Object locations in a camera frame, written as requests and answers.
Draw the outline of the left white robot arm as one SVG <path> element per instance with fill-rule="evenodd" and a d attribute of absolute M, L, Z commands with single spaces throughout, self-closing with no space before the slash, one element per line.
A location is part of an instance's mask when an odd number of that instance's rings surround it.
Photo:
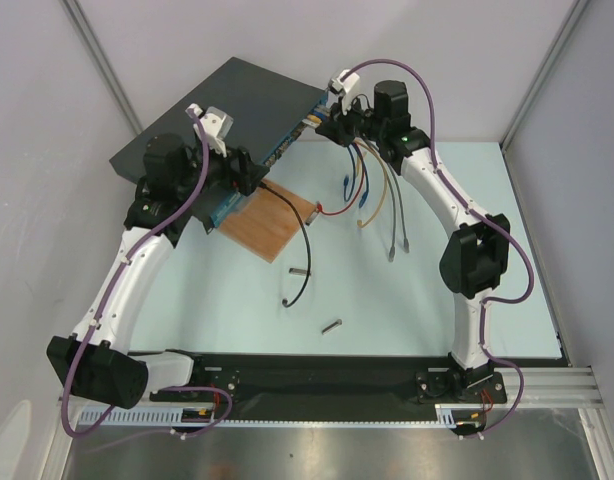
<path fill-rule="evenodd" d="M 214 186 L 251 194 L 269 167 L 239 147 L 192 145 L 176 134 L 150 139 L 144 174 L 125 222 L 112 267 L 84 318 L 67 337 L 53 337 L 48 359 L 63 385 L 64 399 L 77 396 L 130 409 L 145 395 L 172 387 L 186 400 L 201 397 L 206 374 L 187 354 L 165 351 L 132 357 L 131 337 L 143 303 L 177 246 L 200 193 Z"/>

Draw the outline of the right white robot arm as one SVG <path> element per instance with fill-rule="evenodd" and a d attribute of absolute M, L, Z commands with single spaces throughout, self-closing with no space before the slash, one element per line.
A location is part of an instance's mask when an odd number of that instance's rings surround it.
<path fill-rule="evenodd" d="M 494 374 L 482 350 L 488 333 L 481 320 L 485 297 L 499 286 L 508 267 L 509 221 L 502 214 L 488 214 L 454 185 L 430 137 L 411 123 L 404 83 L 377 83 L 368 107 L 361 105 L 358 83 L 356 74 L 331 80 L 329 89 L 337 99 L 316 131 L 341 146 L 355 140 L 375 144 L 380 158 L 419 192 L 439 219 L 448 237 L 439 270 L 454 295 L 455 333 L 444 386 L 433 386 L 431 379 L 419 384 L 429 395 L 471 401 Z"/>

